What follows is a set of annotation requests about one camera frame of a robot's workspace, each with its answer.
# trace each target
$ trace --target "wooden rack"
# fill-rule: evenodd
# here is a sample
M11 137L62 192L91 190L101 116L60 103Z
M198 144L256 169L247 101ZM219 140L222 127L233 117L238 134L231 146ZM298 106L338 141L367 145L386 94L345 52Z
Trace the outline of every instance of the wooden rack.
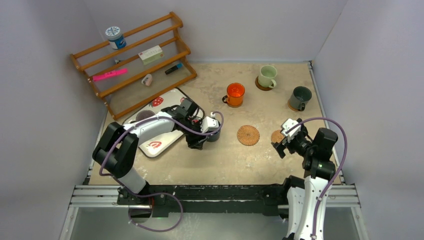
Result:
M170 26L170 27L168 27L166 29L163 29L163 30L161 30L159 32L156 32L155 34L152 34L152 35L150 35L148 37L145 37L145 38L143 38L141 40L138 40L138 41L136 41L136 42L134 42L132 44L129 44L129 45L127 45L127 46L125 46L125 47L123 47L121 49L115 50L114 52L109 53L106 56L100 57L100 58L98 58L98 59L96 59L96 60L94 60L92 62L89 62L89 63L87 63L85 65L82 65L81 66L79 64L79 62L78 62L77 59L78 58L81 58L81 57L83 57L85 55L88 55L88 54L90 54L90 53L92 53L92 52L94 52L96 50L99 50L101 48L104 48L104 47L108 46L109 45L109 41L104 41L104 42L99 43L99 44L97 44L95 46L92 46L92 47L90 47L90 48L88 48L86 50L83 50L83 51L78 52L76 54L71 54L70 55L70 58L72 59L72 62L75 65L76 69L78 71L80 71L85 77L87 77L88 83L91 85L91 87L92 87L95 95L98 98L100 98L101 100L103 100L104 104L107 107L107 110L109 111L109 113L111 114L111 116L112 116L112 118L114 120L117 120L120 117L124 116L125 114L128 114L128 113L130 113L130 112L132 112L132 111L134 111L134 110L136 110L136 109L138 109L138 108L140 108L140 107L148 104L149 102L151 102L155 98L159 97L160 95L168 92L169 90L171 90L171 89L173 89L173 88L175 88L175 87L177 87L177 86L179 86L179 85L181 85L181 84L183 84L183 83L185 83L185 82L187 82L187 81L189 81L189 80L194 79L195 77L197 77L196 71L193 69L193 67L189 64L189 62L186 59L186 56L191 53L190 48L184 43L184 41L180 37L180 34L178 33L178 28L182 28L183 27L183 21L181 21L181 19L174 12L170 12L166 16L163 16L163 17L158 18L158 19L156 19L154 21L151 21L149 23L146 23L144 25L141 25L141 26L139 26L137 28L134 28L133 30L127 31L127 32L125 32L123 34L123 36L124 37L129 37L129 36L131 36L131 35L133 35L135 33L138 33L138 32L140 32L140 31L142 31L144 29L147 29L149 27L152 27L152 26L154 26L156 24L159 24L159 23L161 23L161 22L163 22L165 20L168 20L168 19L171 19L172 26ZM97 65L99 63L102 63L102 62L104 62L104 61L106 61L106 60L108 60L110 58L113 58L113 57L115 57L115 56L117 56L117 55L119 55L121 53L124 53L124 52L126 52L126 51L128 51L130 49L133 49L133 48L135 48L135 47L137 47L137 46L139 46L141 44L144 44L144 43L146 43L146 42L148 42L150 40L153 40L153 39L155 39L155 38L157 38L157 37L159 37L159 36L161 36L161 35L163 35L165 33L168 33L170 31L173 32L173 38L171 38L171 39L169 39L167 41L162 42L161 44L159 44L159 46L161 48L163 48L164 46L175 42L176 43L177 50L178 50L178 54L177 55L175 55L175 56L173 56L173 57L171 57L171 58L169 58L169 59L167 59L167 60L165 60L165 61L163 61L163 62L161 62L161 63L159 63L157 65L155 65L155 66L152 66L151 68L149 68L147 70L144 70L144 71L142 71L142 72L140 72L140 73L138 73L138 74L136 74L136 75L134 75L134 76L132 76L132 77L130 77L130 78L128 78L128 79L126 79L126 80L124 80L124 81L122 81L122 82L120 82L120 83L118 83L118 84L116 84L116 85L114 85L112 87L110 87L109 89L104 90L104 91L99 91L99 89L96 87L96 85L93 82L93 76L101 75L101 74L110 72L110 71L115 70L115 69L117 69L119 67L122 67L125 64L128 64L128 63L130 63L132 61L139 60L138 54L136 54L135 56L132 56L132 57L126 59L126 60L120 61L119 63L117 63L117 64L115 64L115 65L113 65L111 67L108 67L108 68L106 68L106 69L104 69L104 70L102 70L102 71L100 71L100 72L98 72L96 74L93 74L93 75L88 75L87 74L86 69L91 68L91 67L93 67L93 66L95 66L95 65ZM189 76L185 77L184 79L182 79L182 80L180 80L180 81L178 81L178 82L176 82L176 83L174 83L174 84L172 84L172 85L164 88L163 90L161 90L159 92L152 93L152 95L148 96L146 99L142 100L141 102L139 102L139 103L137 103L137 104L135 104L135 105L133 105L133 106L131 106L131 107L129 107L129 108L127 108L127 109L119 112L119 113L114 113L114 111L110 107L110 104L106 101L106 97L107 96L109 96L109 95L115 93L116 91L118 91L118 90L120 90L120 89L122 89L122 88L124 88L124 87L126 87L126 86L128 86L128 85L130 85L130 84L132 84L132 83L134 83L134 82L142 79L142 78L144 78L147 74L151 74L151 73L153 73L153 72L155 72L155 71L157 71L157 70L159 70L159 69L161 69L161 68L163 68L163 67L165 67L165 66L167 66L167 65L169 65L169 64L171 64L171 63L173 63L175 61L178 61L178 60L180 60L182 62L182 64L184 64L184 66L190 71L191 75L189 75Z

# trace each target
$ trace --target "dark gray mug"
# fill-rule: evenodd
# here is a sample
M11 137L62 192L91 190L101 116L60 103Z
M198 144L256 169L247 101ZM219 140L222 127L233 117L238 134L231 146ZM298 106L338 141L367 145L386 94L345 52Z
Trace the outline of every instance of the dark gray mug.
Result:
M305 86L298 86L293 90L288 106L294 111L305 110L306 104L311 100L312 92Z

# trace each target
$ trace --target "pink highlighter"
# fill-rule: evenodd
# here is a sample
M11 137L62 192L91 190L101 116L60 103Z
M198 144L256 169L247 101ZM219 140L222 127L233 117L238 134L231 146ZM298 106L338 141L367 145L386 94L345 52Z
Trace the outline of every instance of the pink highlighter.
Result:
M97 81L108 79L108 78L115 77L115 76L118 76L118 75L126 74L127 72L128 72L128 69L126 69L126 68L119 69L119 70L113 70L113 71L110 71L110 72L106 72L105 74L102 74L102 75L93 76L93 81L97 82Z

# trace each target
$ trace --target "wooden shelf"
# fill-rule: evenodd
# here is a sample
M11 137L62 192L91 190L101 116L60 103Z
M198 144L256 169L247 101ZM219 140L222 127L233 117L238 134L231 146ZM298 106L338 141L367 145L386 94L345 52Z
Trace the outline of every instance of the wooden shelf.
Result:
M172 26L170 26L168 28L165 28L165 29L163 29L161 31L158 31L158 32L156 32L156 33L154 33L154 34L152 34L152 35L150 35L148 37L145 37L145 38L143 38L141 40L138 40L138 41L136 41L136 42L134 42L132 44L129 44L129 45L127 45L127 46L125 46L125 47L123 47L121 49L115 50L115 51L113 51L113 52L111 52L111 53L109 53L109 54L107 54L105 56L102 56L102 57L100 57L100 58L98 58L96 60L93 60L93 61L91 61L91 62L89 62L87 64L80 65L80 63L78 62L78 59L81 58L81 57L83 57L83 56L86 56L88 54L91 54L94 51L97 51L97 50L99 50L101 48L107 47L109 45L109 41L104 41L104 42L99 43L99 44L97 44L95 46L92 46L92 47L90 47L90 48L88 48L86 50L83 50L83 51L78 52L76 54L71 54L70 55L70 58L71 58L73 64L75 65L76 69L78 71L80 71L87 78L87 81L91 85L91 87L92 87L92 89L94 91L94 94L97 97L99 97L100 99L103 100L104 104L106 105L106 107L107 107L109 113L112 115L113 119L117 120L120 117L124 116L125 114L127 114L127 113L129 113L129 112L131 112L133 110L136 110L136 109L142 107L143 105L149 103L153 99L155 99L158 96L166 93L167 91L171 90L172 88L175 88L175 87L177 87L177 86L179 86L179 85L181 85L181 84L183 84L183 83L185 83L185 82L187 82L187 81L189 81L189 80L194 79L195 77L197 77L196 71L193 69L193 67L189 64L189 62L186 59L186 56L191 53L190 48L184 43L184 41L181 39L180 34L178 32L178 28L182 28L183 27L183 21L181 21L181 19L174 12L170 12L166 16L163 16L163 17L158 18L158 19L156 19L154 21L151 21L149 23L146 23L144 25L141 25L141 26L139 26L137 28L134 28L133 30L127 31L127 32L125 32L123 34L123 36L124 37L129 37L129 36L131 36L133 34L136 34L136 33L140 32L142 30L145 30L147 28L150 28L150 27L152 27L154 25L157 25L157 24L159 24L159 23L161 23L163 21L166 21L168 19L171 19ZM160 63L158 63L156 65L153 65L153 66L151 66L148 69L144 69L144 67L139 67L139 69L142 69L143 70L142 72L139 72L137 74L133 74L131 77L129 77L127 79L116 81L117 84L113 85L112 87L109 87L106 90L99 91L99 89L97 88L97 86L93 82L93 76L101 75L101 74L104 74L104 73L107 73L107 72L116 70L116 69L118 69L120 67L127 67L128 64L132 64L133 62L136 62L136 61L139 61L140 64L142 64L142 62L141 62L138 54L136 54L136 55L134 55L134 56L132 56L132 57L130 57L128 59L122 60L118 64L115 64L115 65L113 65L111 67L108 67L108 68L106 68L106 69L104 69L102 71L99 71L99 72L97 72L97 73L95 73L93 75L89 75L86 72L87 69L89 69L89 68L91 68L93 66L96 66L96 65L98 65L98 64L100 64L100 63L102 63L102 62L104 62L106 60L109 60L109 59L111 59L111 58L113 58L113 57L115 57L115 56L117 56L119 54L122 54L122 53L124 53L124 52L126 52L126 51L128 51L130 49L133 49L133 48L135 48L135 47L137 47L137 46L139 46L141 44L144 44L144 43L146 43L148 41L151 41L151 40L153 40L153 39L155 39L155 38L157 38L159 36L162 36L162 35L164 35L164 34L166 34L168 32L171 32L171 31L173 32L173 37L171 39L168 39L168 40L160 43L159 46L161 48L163 48L165 46L170 45L171 43L175 43L176 48L177 48L177 54L176 55L174 55L174 56L168 58L167 60L162 61L162 62L160 62ZM140 102L135 103L134 105L128 107L127 109L124 109L124 110L119 111L119 112L115 112L113 110L113 108L110 106L110 104L107 102L107 100L106 100L106 97L107 96L109 96L111 94L115 94L115 93L117 93L118 91L120 91L120 90L122 90L124 88L130 87L130 85L132 85L135 82L137 82L138 80L144 78L147 74L154 74L156 71L158 71L158 70L160 70L160 69L162 69L164 67L169 67L169 65L171 65L173 62L176 62L176 61L181 61L184 64L185 69L187 69L189 71L189 73L190 73L188 76L184 77L181 80L175 80L174 79L173 81L171 81L171 82L173 82L173 84L163 84L162 85L163 87L158 87L158 86L147 87L147 86L144 86L146 89L143 90L143 94L142 95L145 98L142 99ZM154 77L153 78L153 84L157 80L158 79L156 77Z
M141 65L143 65L142 62L133 61L127 64L125 67L128 69L128 74L133 75L133 73L136 73L135 70L137 70ZM172 63L166 65L162 70L153 72L151 74L153 76L153 82L150 86L145 86L140 81L138 81L112 94L110 98L110 108L116 113L122 113L126 115L133 110L140 109L150 101L154 100L156 97L149 97L151 96L152 92L160 93L162 95L177 87L181 80L189 78L192 75L185 66L169 75L166 75L165 70L174 65L175 63ZM118 77L116 80L125 80L125 78Z

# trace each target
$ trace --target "red logo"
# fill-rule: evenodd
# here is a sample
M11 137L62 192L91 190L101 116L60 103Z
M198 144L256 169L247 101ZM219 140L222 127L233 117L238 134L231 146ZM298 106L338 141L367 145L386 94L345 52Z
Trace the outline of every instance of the red logo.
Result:
M160 142L160 141L152 141L148 145L149 145L149 147L152 147L154 149L157 149L157 148L159 148L160 145L162 145L162 142Z

